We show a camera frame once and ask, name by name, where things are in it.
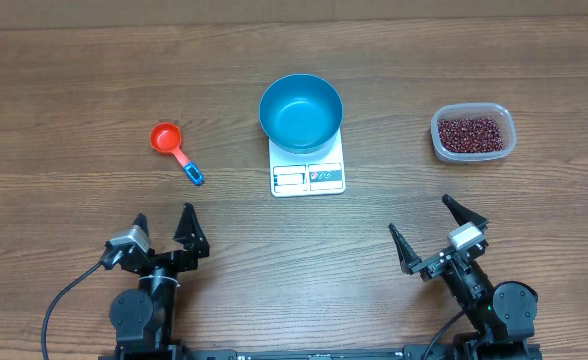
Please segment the red measuring scoop blue handle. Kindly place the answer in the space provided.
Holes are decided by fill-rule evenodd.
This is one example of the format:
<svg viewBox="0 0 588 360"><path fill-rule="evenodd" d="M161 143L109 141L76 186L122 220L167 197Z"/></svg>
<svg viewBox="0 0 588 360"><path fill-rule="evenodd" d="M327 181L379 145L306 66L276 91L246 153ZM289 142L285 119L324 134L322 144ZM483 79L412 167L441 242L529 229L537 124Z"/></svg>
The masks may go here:
<svg viewBox="0 0 588 360"><path fill-rule="evenodd" d="M182 133L174 123L160 122L150 132L151 147L158 153L172 155L194 185L203 185L205 183L204 175L198 166L182 151L181 144Z"/></svg>

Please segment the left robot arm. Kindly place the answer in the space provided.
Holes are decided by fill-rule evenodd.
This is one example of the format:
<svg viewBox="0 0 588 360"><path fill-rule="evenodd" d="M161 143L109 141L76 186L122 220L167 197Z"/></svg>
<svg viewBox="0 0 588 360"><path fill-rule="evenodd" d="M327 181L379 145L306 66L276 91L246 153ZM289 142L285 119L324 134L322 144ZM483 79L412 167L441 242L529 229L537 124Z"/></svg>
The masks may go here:
<svg viewBox="0 0 588 360"><path fill-rule="evenodd" d="M116 331L116 359L191 359L182 341L173 338L178 275L198 268L210 246L194 207L185 203L173 240L178 250L158 253L151 247L147 218L133 224L105 244L101 264L120 266L138 276L138 287L115 297L109 318Z"/></svg>

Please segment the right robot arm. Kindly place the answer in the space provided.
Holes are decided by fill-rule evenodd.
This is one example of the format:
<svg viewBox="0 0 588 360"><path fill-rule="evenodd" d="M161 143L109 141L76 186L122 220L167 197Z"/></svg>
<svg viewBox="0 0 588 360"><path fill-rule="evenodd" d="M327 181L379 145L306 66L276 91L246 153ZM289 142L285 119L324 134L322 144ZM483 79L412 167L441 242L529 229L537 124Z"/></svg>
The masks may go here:
<svg viewBox="0 0 588 360"><path fill-rule="evenodd" d="M442 278L460 306L430 343L407 344L402 359L540 359L534 320L538 294L519 281L492 284L477 263L488 247L488 219L451 196L442 196L458 227L447 235L448 246L421 259L394 224L388 229L397 249L402 272L418 274L425 282Z"/></svg>

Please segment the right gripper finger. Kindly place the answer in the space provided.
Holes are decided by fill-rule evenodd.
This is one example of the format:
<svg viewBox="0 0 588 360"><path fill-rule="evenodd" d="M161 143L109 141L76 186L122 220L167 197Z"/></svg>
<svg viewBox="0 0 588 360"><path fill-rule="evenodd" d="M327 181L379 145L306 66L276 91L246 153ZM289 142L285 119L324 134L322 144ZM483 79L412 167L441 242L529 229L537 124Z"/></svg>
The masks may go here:
<svg viewBox="0 0 588 360"><path fill-rule="evenodd" d="M458 203L454 198L448 194L444 194L441 198L443 204L448 208L455 221L459 226L467 223L472 223L480 231L485 231L488 225L488 219L482 215L468 209L467 207Z"/></svg>
<svg viewBox="0 0 588 360"><path fill-rule="evenodd" d="M413 248L393 223L388 225L388 229L397 249L402 272L405 274L413 274L415 272L414 268L422 262L421 258L415 253Z"/></svg>

